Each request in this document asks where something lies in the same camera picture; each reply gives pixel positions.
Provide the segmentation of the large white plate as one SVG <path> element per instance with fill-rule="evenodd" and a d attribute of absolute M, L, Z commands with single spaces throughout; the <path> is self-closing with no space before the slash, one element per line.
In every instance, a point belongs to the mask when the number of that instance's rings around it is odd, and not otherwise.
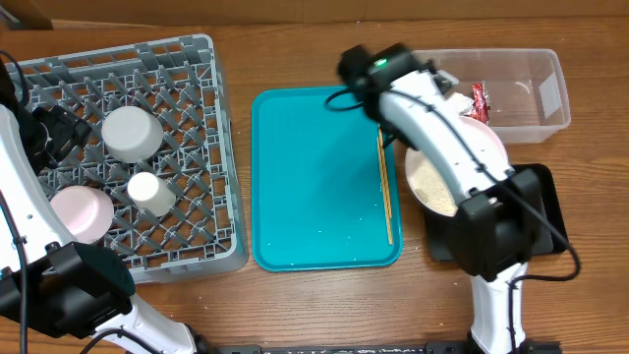
<path fill-rule="evenodd" d="M 475 140 L 491 141 L 493 149 L 508 160 L 507 151 L 498 135 L 486 124 L 473 118 L 461 116 L 460 120 Z M 407 183 L 417 200 L 429 211 L 438 215 L 452 217 L 458 207 L 438 171 L 421 151 L 410 147 L 405 154 L 405 175 Z"/>

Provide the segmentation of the red snack wrapper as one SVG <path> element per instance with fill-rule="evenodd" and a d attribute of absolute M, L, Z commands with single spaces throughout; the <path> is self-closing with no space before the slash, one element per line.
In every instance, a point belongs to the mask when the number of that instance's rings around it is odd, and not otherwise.
<path fill-rule="evenodd" d="M 488 106 L 486 101 L 486 91 L 482 83 L 474 83 L 472 85 L 474 105 L 471 117 L 481 123 L 488 124 Z"/>

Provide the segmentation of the white napkin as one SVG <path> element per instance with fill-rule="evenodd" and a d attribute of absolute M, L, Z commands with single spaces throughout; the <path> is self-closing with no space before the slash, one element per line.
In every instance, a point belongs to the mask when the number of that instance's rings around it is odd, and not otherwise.
<path fill-rule="evenodd" d="M 460 116 L 470 116 L 475 109 L 475 101 L 459 92 L 452 93 L 447 102 Z"/>

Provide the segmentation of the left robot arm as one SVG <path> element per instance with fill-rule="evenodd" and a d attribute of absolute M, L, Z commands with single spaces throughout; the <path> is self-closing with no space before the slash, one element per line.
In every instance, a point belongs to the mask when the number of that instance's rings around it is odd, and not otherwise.
<path fill-rule="evenodd" d="M 77 241 L 55 214 L 37 179 L 86 143 L 89 124 L 55 105 L 28 110 L 20 64 L 1 59 L 1 315 L 28 334 L 110 341 L 129 353 L 212 353 L 190 326 L 176 323 L 136 293 L 112 250 Z"/>

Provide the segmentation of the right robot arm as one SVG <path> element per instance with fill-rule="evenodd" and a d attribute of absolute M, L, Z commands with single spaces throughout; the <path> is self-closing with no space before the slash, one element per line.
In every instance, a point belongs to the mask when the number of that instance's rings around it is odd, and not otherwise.
<path fill-rule="evenodd" d="M 449 189 L 457 210 L 444 238 L 472 279 L 475 348 L 519 352 L 526 335 L 517 284 L 540 236 L 539 178 L 515 171 L 496 136 L 474 137 L 446 99 L 454 77 L 403 44 L 376 54 L 352 47 L 342 53 L 337 74 L 367 116 L 422 152 Z"/>

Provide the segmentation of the grey white bowl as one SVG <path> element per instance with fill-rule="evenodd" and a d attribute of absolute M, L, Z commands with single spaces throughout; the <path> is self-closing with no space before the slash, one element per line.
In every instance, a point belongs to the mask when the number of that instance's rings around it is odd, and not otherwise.
<path fill-rule="evenodd" d="M 157 118 L 143 109 L 123 106 L 105 117 L 101 136 L 113 158 L 136 163 L 152 157 L 159 150 L 163 128 Z"/>

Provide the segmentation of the white cup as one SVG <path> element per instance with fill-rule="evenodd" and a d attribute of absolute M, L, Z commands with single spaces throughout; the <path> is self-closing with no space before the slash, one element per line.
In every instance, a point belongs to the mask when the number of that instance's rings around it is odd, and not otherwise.
<path fill-rule="evenodd" d="M 148 210 L 155 216 L 168 213 L 177 200 L 166 182 L 149 172 L 133 175 L 128 182 L 127 192 L 139 209 Z"/>

